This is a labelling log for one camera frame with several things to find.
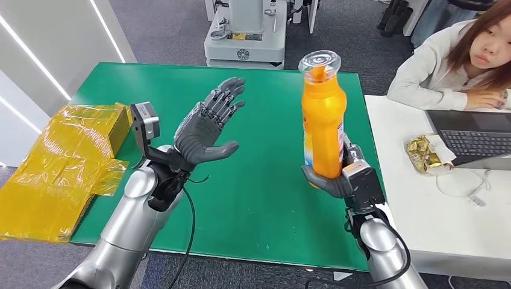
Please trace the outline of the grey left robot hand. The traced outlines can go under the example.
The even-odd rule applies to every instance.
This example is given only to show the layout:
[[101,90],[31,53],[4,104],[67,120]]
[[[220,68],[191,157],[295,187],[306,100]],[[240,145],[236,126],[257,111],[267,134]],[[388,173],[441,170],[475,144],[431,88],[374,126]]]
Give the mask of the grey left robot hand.
[[243,93],[244,78],[231,77],[222,81],[208,96],[198,102],[179,124],[174,135],[174,148],[193,164],[222,160],[238,150],[236,141],[216,146],[224,126],[244,101],[235,102]]

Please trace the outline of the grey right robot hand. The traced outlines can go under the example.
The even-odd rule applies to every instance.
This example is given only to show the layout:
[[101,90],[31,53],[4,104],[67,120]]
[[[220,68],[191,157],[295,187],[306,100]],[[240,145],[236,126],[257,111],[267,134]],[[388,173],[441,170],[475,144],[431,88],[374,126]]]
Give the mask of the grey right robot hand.
[[336,178],[322,176],[309,166],[301,166],[301,170],[309,183],[338,199],[353,196],[358,186],[353,187],[352,182],[361,178],[363,173],[371,168],[364,159],[361,148],[354,144],[346,134],[343,136],[342,152],[342,168],[340,175]]

